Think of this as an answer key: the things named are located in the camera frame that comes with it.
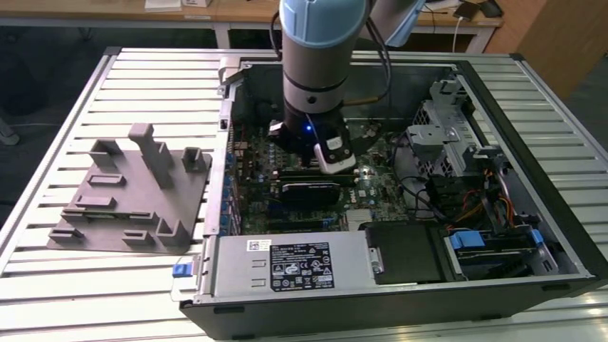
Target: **white sticker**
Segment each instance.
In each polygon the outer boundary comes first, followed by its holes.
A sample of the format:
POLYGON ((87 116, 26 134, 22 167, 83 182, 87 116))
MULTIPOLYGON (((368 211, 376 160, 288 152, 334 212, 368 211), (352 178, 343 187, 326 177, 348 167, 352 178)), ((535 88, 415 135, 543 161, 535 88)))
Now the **white sticker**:
POLYGON ((267 252, 270 251, 270 245, 272 240, 247 240, 247 251, 248 252, 267 252))
POLYGON ((211 16, 184 16, 184 19, 211 20, 211 16))

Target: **blue drive latch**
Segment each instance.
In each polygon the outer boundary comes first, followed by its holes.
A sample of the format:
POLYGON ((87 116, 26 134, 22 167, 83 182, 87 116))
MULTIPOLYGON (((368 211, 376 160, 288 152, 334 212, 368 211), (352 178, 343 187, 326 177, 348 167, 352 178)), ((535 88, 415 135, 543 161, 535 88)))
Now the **blue drive latch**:
POLYGON ((486 247, 484 239, 482 234, 475 230, 467 230, 464 232, 455 232, 450 236, 450 242, 452 243, 454 249, 486 247))

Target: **blue tab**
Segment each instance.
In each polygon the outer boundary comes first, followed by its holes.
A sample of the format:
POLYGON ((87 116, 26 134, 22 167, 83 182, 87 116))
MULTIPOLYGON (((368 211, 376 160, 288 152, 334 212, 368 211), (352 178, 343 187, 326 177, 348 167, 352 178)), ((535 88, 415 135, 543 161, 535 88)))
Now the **blue tab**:
POLYGON ((450 237, 450 242, 452 243, 452 247, 455 249, 486 246, 482 234, 475 230, 455 232, 455 234, 450 237))
POLYGON ((174 278, 187 278, 192 276, 192 263, 174 265, 174 278))
POLYGON ((544 243, 543 235, 540 235, 539 229, 532 229, 532 239, 536 247, 539 247, 544 243))
POLYGON ((454 249, 463 248, 463 244, 460 243, 460 239, 458 238, 456 234, 450 236, 450 242, 452 243, 452 248, 454 249))

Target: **metal bracket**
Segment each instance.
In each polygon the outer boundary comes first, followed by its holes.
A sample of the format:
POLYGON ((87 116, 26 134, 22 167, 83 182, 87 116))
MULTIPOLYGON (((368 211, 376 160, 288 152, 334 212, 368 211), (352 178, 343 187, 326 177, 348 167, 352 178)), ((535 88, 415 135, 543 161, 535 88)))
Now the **metal bracket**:
POLYGON ((380 249, 378 247, 370 249, 370 263, 372 264, 374 274, 384 272, 384 264, 382 263, 380 249))

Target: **gray plastic base plate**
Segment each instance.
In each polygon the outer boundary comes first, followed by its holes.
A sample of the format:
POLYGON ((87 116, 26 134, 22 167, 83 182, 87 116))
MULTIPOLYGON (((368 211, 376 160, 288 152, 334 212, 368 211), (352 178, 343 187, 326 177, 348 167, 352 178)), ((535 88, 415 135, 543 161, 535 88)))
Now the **gray plastic base plate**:
POLYGON ((115 167, 110 169, 102 170, 94 164, 50 234, 47 247, 186 253, 191 247, 211 156, 199 151, 204 170, 187 172, 183 154, 183 151, 171 151, 174 162, 168 173, 174 186, 166 189, 160 188, 140 151, 119 150, 111 156, 115 167))

